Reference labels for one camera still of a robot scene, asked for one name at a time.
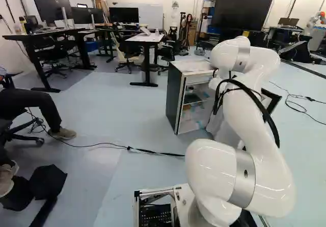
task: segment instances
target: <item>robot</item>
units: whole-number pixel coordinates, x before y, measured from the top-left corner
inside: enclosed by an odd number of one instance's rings
[[[262,82],[280,65],[276,52],[251,47],[246,37],[218,44],[211,52],[211,65],[223,73],[240,72],[235,80],[248,87],[260,99]],[[215,89],[223,78],[211,81]],[[241,138],[246,150],[224,143],[199,139],[186,152],[188,185],[194,200],[188,215],[199,211],[203,218],[181,226],[226,227],[239,217],[241,210],[259,215],[283,217],[295,204],[296,189],[291,170],[265,125],[262,113],[252,98],[237,85],[222,83],[225,122]]]
[[[321,21],[321,24],[326,24],[325,12],[317,12],[315,16],[311,17],[302,34],[304,36],[311,36],[312,31],[319,19]]]

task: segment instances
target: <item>shoe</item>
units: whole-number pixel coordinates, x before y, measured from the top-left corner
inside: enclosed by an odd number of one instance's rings
[[[49,135],[56,139],[72,139],[77,136],[77,133],[73,130],[60,128],[58,133],[53,133],[51,130],[48,131]]]
[[[17,162],[14,160],[8,159],[6,161],[2,161],[1,164],[2,165],[0,165],[0,167],[9,170],[12,173],[12,175],[16,175],[19,170],[19,166]]]
[[[14,187],[10,170],[0,167],[0,198],[7,195]]]

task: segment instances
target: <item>black cloth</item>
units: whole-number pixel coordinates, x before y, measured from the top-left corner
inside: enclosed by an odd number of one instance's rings
[[[22,89],[4,89],[0,92],[0,118],[8,119],[8,116],[17,114],[25,107],[40,108],[51,131],[59,132],[61,118],[48,93]]]
[[[8,160],[10,160],[7,156],[7,152],[2,145],[0,145],[0,165],[5,164]]]

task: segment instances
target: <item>man sitting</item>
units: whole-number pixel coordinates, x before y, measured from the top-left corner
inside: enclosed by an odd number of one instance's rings
[[[7,71],[0,67],[0,81]],[[48,93],[0,88],[0,118],[7,114],[16,114],[26,107],[40,108],[50,129],[48,133],[58,139],[72,139],[76,132],[60,126],[61,118],[57,107]],[[18,165],[7,157],[3,145],[0,145],[0,198],[6,195],[13,187],[12,177],[18,171]]]

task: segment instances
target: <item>standing desk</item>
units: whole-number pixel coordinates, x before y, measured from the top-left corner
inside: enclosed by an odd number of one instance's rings
[[[149,60],[149,48],[151,46],[155,47],[155,62],[157,62],[157,46],[162,40],[164,35],[156,36],[155,33],[151,33],[150,36],[145,35],[144,33],[133,36],[125,41],[132,42],[144,47],[144,64],[145,64],[145,73],[146,80],[145,82],[131,82],[132,86],[147,86],[147,87],[158,87],[158,84],[150,82],[150,60]]]
[[[69,30],[59,30],[59,31],[53,31],[53,32],[44,32],[44,33],[39,33],[39,34],[33,34],[33,35],[27,35],[27,34],[22,34],[22,35],[3,35],[3,38],[6,40],[14,40],[14,41],[21,41],[24,46],[26,47],[27,54],[29,56],[29,59],[33,63],[38,75],[40,76],[42,83],[44,84],[43,88],[31,88],[32,91],[45,91],[45,92],[54,92],[58,93],[60,92],[59,89],[52,88],[50,84],[47,81],[47,78],[44,74],[43,68],[41,66],[41,63],[38,59],[37,52],[35,51],[35,47],[33,45],[33,42],[38,39],[38,38],[43,38],[46,36],[51,36],[51,37],[58,37],[60,35],[71,35],[75,37],[75,41],[77,43],[79,53],[81,60],[83,62],[82,66],[77,66],[76,68],[80,69],[87,69],[87,70],[94,70],[96,66],[90,64],[90,59],[85,47],[85,42],[84,42],[84,36],[88,34],[92,34],[94,32],[86,31],[86,32],[81,32],[80,31],[84,30],[84,28],[76,28],[76,29],[69,29]]]

